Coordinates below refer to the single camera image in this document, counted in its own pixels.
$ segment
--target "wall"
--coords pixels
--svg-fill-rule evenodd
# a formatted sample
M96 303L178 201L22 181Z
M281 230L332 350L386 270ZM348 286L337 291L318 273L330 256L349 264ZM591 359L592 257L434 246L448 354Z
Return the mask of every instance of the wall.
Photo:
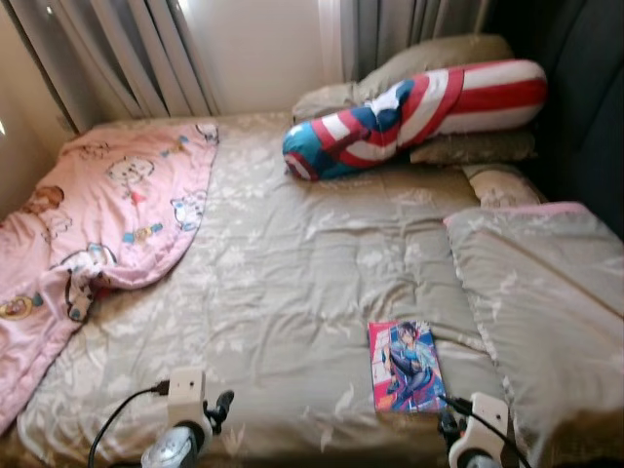
M318 0L178 0L221 114L289 109L325 84Z
M28 198L73 133L1 3L0 44L1 219Z

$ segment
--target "pink blanket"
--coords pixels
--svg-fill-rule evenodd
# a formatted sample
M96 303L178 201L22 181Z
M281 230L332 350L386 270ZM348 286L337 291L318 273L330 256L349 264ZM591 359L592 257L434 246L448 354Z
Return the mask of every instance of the pink blanket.
M216 143L213 125L91 131L0 224L0 434L99 289L149 285L188 249Z

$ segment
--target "captain america body pillow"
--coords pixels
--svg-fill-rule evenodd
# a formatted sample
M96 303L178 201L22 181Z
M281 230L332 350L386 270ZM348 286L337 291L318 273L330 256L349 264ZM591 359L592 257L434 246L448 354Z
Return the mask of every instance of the captain america body pillow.
M414 75L363 106L292 127L283 153L307 180L345 176L436 135L502 131L530 122L547 94L529 60L505 60Z

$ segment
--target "beige pillow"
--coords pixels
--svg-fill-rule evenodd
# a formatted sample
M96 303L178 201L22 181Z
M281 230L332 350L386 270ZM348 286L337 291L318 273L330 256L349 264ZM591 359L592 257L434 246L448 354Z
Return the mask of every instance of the beige pillow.
M442 166L515 162L536 156L535 138L529 130L436 136L415 146L413 163Z
M482 164L463 166L475 195L483 208L522 207L540 205L546 199L513 166L506 164Z
M351 82L326 86L304 95L292 108L292 117L298 123L362 105L423 71L513 58L505 39L497 35L470 34L422 42L390 58L359 85Z
M451 36L421 42L390 58L358 86L360 102L374 99L416 73L466 63L513 59L507 41L493 34Z

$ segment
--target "white device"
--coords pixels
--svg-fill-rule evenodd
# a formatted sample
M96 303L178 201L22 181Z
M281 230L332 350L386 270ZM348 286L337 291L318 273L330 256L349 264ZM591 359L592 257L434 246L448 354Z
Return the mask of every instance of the white device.
M194 467L208 449L213 433L234 398L231 391L221 394L214 410L207 409L206 378L201 368L179 368L170 377L167 399L168 429L141 457L142 468Z
M502 434L507 432L508 407L505 402L484 393L473 393L470 401L474 414L482 417ZM448 452L448 464L450 468L458 468L462 455L466 457L470 453L478 452L486 453L494 462L500 464L503 446L504 442L484 424L474 417L469 417L464 435L451 446Z

